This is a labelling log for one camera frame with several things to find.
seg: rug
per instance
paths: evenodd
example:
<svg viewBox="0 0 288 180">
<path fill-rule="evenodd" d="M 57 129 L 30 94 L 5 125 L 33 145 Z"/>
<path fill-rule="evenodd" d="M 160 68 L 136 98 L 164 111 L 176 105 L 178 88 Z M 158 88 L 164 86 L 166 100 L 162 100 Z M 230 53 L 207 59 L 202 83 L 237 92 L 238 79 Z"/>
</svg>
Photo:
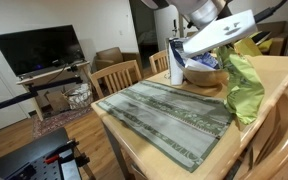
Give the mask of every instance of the rug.
<svg viewBox="0 0 288 180">
<path fill-rule="evenodd" d="M 66 111 L 51 117 L 45 118 L 43 121 L 37 115 L 32 116 L 33 119 L 33 138 L 44 136 L 64 125 L 86 115 L 92 110 L 91 107 L 81 108 L 78 110 Z"/>
</svg>

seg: wooden table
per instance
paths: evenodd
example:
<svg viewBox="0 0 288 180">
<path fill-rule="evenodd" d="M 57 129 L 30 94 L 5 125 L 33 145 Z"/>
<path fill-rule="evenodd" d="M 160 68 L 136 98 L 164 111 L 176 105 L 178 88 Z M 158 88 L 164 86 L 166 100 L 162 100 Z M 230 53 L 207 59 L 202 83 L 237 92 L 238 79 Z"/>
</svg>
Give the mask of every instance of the wooden table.
<svg viewBox="0 0 288 180">
<path fill-rule="evenodd" d="M 258 112 L 258 118 L 248 126 L 234 120 L 206 160 L 193 173 L 189 173 L 178 166 L 149 142 L 123 126 L 114 117 L 108 115 L 96 103 L 92 103 L 93 109 L 104 124 L 125 179 L 129 178 L 129 173 L 120 153 L 119 144 L 148 179 L 223 179 L 257 132 L 283 91 L 288 87 L 288 57 L 258 56 L 248 58 L 265 88 L 265 96 Z M 159 73 L 147 80 L 170 85 L 170 81 L 164 78 L 166 73 L 167 71 Z M 183 83 L 181 86 L 174 87 L 220 98 L 226 97 L 227 90 L 225 85 L 213 88 L 200 88 L 192 84 Z"/>
<path fill-rule="evenodd" d="M 89 61 L 85 61 L 85 62 L 81 62 L 81 63 L 76 64 L 79 75 L 81 76 L 81 78 L 83 80 L 87 80 L 88 82 L 91 81 L 90 78 L 89 78 L 90 74 L 91 74 L 89 65 L 90 65 Z M 65 73 L 67 73 L 66 70 L 68 68 L 70 68 L 70 66 L 65 67 L 63 72 L 62 72 L 62 74 L 61 74 L 61 76 L 57 77 L 54 81 L 63 80 L 65 78 L 67 78 L 67 76 L 72 76 L 72 73 L 70 73 L 70 75 L 66 75 L 65 76 Z M 32 84 L 32 83 L 34 84 L 34 86 L 45 84 L 50 79 L 55 77 L 58 73 L 60 73 L 62 71 L 62 69 L 63 68 L 60 68 L 60 69 L 57 69 L 57 70 L 54 70 L 54 71 L 50 71 L 50 72 L 47 72 L 47 73 L 44 73 L 44 74 L 40 74 L 40 75 L 34 76 L 32 78 L 23 79 L 22 81 L 19 81 L 16 84 L 17 85 L 23 85 L 25 90 L 27 92 L 29 92 L 28 87 L 26 85 Z M 39 119 L 43 120 L 44 119 L 43 118 L 43 113 L 42 113 L 42 110 L 41 110 L 40 106 L 38 105 L 38 103 L 36 101 L 36 98 L 32 98 L 32 103 L 33 103 L 33 105 L 35 107 L 35 110 L 36 110 L 36 113 L 37 113 Z"/>
</svg>

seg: chair backrest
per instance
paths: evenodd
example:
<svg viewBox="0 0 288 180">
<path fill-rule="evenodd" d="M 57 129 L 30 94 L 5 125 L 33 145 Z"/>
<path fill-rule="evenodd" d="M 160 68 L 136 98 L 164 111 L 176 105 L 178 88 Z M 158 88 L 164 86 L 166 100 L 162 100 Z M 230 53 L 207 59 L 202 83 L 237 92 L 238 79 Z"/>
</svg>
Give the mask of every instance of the chair backrest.
<svg viewBox="0 0 288 180">
<path fill-rule="evenodd" d="M 121 89 L 133 85 L 130 76 L 130 70 L 132 69 L 135 70 L 137 80 L 142 80 L 136 60 L 118 63 L 91 74 L 90 79 L 99 98 L 101 99 L 104 97 L 98 82 L 100 79 L 104 80 L 109 93 L 113 94 Z"/>
<path fill-rule="evenodd" d="M 123 55 L 119 47 L 113 47 L 96 53 L 98 59 L 113 60 L 115 63 L 123 62 Z"/>
<path fill-rule="evenodd" d="M 256 133 L 234 179 L 270 179 L 288 162 L 288 90 Z"/>
<path fill-rule="evenodd" d="M 153 74 L 168 69 L 166 50 L 157 52 L 149 57 Z"/>
</svg>

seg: wooden floor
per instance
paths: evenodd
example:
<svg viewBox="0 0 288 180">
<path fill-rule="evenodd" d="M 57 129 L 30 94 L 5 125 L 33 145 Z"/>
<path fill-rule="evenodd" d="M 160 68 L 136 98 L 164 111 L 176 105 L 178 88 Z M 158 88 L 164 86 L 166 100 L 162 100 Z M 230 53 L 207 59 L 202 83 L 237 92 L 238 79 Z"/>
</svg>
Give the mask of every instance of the wooden floor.
<svg viewBox="0 0 288 180">
<path fill-rule="evenodd" d="M 27 119 L 0 130 L 0 157 L 33 141 L 32 127 L 32 121 Z M 70 138 L 80 142 L 79 150 L 90 157 L 89 167 L 97 179 L 123 179 L 103 125 L 94 111 L 66 125 L 65 129 Z M 124 157 L 130 165 L 130 158 L 125 153 Z M 83 179 L 87 179 L 82 169 L 81 173 Z M 274 179 L 288 179 L 288 165 Z"/>
</svg>

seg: cardboard box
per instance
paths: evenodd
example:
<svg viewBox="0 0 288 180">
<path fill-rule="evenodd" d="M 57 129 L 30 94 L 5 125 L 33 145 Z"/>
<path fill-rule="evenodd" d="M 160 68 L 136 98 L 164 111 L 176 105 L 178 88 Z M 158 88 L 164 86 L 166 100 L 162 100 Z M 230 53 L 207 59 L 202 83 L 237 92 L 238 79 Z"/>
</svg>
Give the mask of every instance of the cardboard box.
<svg viewBox="0 0 288 180">
<path fill-rule="evenodd" d="M 61 91 L 47 92 L 46 99 L 52 106 L 53 111 L 64 111 L 70 109 L 70 105 L 65 100 Z"/>
</svg>

